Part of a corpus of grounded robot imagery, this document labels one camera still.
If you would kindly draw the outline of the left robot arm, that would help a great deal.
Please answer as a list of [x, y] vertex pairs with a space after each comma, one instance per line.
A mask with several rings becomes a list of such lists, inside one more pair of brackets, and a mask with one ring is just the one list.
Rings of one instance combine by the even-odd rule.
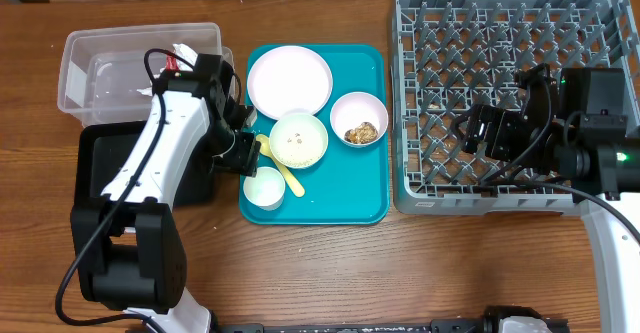
[[71, 210], [75, 259], [55, 295], [70, 326], [138, 320], [151, 332], [215, 332], [215, 314], [186, 287], [187, 257], [173, 218], [185, 171], [203, 160], [252, 177], [260, 144], [254, 108], [230, 93], [240, 81], [220, 55], [182, 59], [149, 76], [152, 105], [131, 153], [97, 197], [78, 181]]

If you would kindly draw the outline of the pink bowl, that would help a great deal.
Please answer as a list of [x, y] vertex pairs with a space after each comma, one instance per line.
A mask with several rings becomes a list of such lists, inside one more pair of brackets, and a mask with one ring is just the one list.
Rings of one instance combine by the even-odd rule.
[[[345, 132], [363, 122], [372, 123], [378, 130], [378, 138], [366, 145], [356, 145], [344, 140]], [[332, 106], [330, 124], [336, 136], [346, 145], [364, 148], [382, 139], [387, 132], [389, 117], [380, 98], [366, 92], [351, 92], [341, 96]]]

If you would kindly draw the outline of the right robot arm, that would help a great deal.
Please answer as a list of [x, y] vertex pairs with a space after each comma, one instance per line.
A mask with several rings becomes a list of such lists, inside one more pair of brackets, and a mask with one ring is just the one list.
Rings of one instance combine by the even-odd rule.
[[621, 68], [518, 71], [520, 111], [475, 104], [450, 129], [465, 153], [504, 167], [481, 187], [567, 192], [581, 210], [606, 332], [639, 329], [639, 140], [627, 134]]

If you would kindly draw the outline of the white napkin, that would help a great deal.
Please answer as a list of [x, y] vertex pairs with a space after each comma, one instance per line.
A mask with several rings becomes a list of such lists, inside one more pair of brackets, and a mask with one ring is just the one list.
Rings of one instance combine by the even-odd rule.
[[[174, 49], [174, 53], [181, 57], [182, 59], [186, 60], [187, 62], [189, 62], [191, 65], [194, 65], [196, 63], [196, 59], [198, 56], [198, 53], [193, 50], [190, 46], [183, 44], [183, 43], [179, 43], [173, 44], [173, 49]], [[180, 70], [186, 70], [186, 71], [192, 71], [192, 68], [190, 68], [187, 64], [185, 64], [182, 61], [177, 60], [177, 63], [179, 65]], [[160, 68], [157, 74], [154, 74], [153, 77], [154, 78], [158, 78], [159, 75], [165, 70], [166, 68]], [[151, 87], [147, 87], [147, 88], [142, 88], [142, 89], [138, 89], [138, 92], [144, 96], [148, 96], [151, 97], [152, 96], [152, 88]]]

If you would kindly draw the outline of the red ketchup packet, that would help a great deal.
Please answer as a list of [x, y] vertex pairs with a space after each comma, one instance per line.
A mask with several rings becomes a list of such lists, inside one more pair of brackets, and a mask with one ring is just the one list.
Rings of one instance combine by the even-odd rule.
[[180, 70], [176, 58], [171, 56], [171, 55], [167, 55], [166, 56], [166, 66], [165, 66], [165, 68], [167, 70], [171, 70], [171, 71], [179, 71]]

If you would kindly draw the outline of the brown food scraps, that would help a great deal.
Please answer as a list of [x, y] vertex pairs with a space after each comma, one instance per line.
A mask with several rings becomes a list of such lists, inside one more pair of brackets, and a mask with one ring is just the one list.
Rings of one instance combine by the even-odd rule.
[[370, 122], [363, 122], [359, 126], [345, 132], [344, 140], [356, 145], [366, 145], [378, 138], [378, 130]]

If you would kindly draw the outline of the white cup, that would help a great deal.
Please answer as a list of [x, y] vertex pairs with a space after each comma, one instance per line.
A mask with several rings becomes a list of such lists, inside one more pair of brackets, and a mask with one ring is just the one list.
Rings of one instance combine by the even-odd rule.
[[267, 211], [280, 207], [284, 200], [286, 183], [279, 170], [272, 167], [258, 167], [253, 177], [243, 183], [243, 193], [247, 200]]

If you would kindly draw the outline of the pale green bowl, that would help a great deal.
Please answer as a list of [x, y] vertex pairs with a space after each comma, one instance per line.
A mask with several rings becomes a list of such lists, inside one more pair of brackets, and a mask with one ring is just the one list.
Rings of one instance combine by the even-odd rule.
[[306, 169], [318, 163], [328, 149], [324, 124], [314, 115], [290, 114], [278, 120], [269, 134], [270, 149], [286, 167]]

